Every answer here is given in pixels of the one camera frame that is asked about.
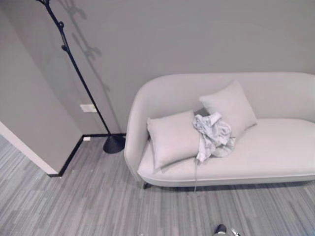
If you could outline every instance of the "floor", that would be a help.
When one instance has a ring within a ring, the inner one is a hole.
[[[49,178],[0,139],[0,235],[211,236],[224,223],[242,236],[315,236],[315,181],[143,190],[104,141],[83,142]]]

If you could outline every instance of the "shoe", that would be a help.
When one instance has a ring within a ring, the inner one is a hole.
[[[215,235],[224,235],[226,234],[226,226],[224,224],[220,224],[218,225],[216,231],[215,231]]]

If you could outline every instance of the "throw pillow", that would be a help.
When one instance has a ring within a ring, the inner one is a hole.
[[[200,97],[199,101],[209,114],[219,112],[222,115],[222,119],[231,126],[235,138],[257,124],[257,118],[238,81],[232,81],[216,93]]]
[[[193,119],[193,111],[148,118],[156,169],[198,154],[200,135],[192,125]]]

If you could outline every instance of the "sofa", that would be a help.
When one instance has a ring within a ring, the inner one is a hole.
[[[194,158],[154,169],[148,118],[202,111],[198,98],[237,80],[258,122],[227,157]],[[207,186],[315,179],[315,75],[293,72],[176,74],[147,82],[128,120],[124,156],[137,181],[165,186]]]

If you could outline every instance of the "coat rack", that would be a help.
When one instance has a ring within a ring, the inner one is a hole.
[[[91,92],[77,66],[77,63],[75,62],[74,58],[73,58],[73,55],[71,53],[71,50],[69,48],[69,45],[68,45],[68,42],[67,42],[67,39],[65,37],[65,34],[64,34],[64,31],[63,31],[63,28],[64,28],[64,23],[62,21],[58,21],[55,14],[53,13],[52,9],[50,8],[50,5],[49,5],[49,1],[50,0],[36,0],[38,2],[40,2],[41,4],[43,4],[46,8],[46,10],[48,11],[49,15],[51,16],[51,18],[53,19],[55,25],[57,26],[58,30],[59,30],[59,33],[61,35],[61,38],[63,40],[63,45],[61,46],[61,48],[68,54],[71,62],[72,62],[72,65],[75,69],[75,71],[77,72],[78,76],[79,76],[79,79],[83,85],[83,87],[85,88],[90,100],[92,101],[96,111],[97,111],[97,114],[99,116],[99,118],[101,119],[105,129],[107,130],[107,133],[108,133],[108,137],[106,139],[106,142],[103,146],[103,150],[106,152],[106,153],[117,153],[121,150],[124,149],[125,147],[125,138],[120,135],[120,134],[112,134],[110,131],[109,131],[109,128],[108,126],[106,125],[106,122],[102,116],[102,114],[100,113],[98,107],[97,107],[97,104],[95,103],[92,95],[91,95]]]

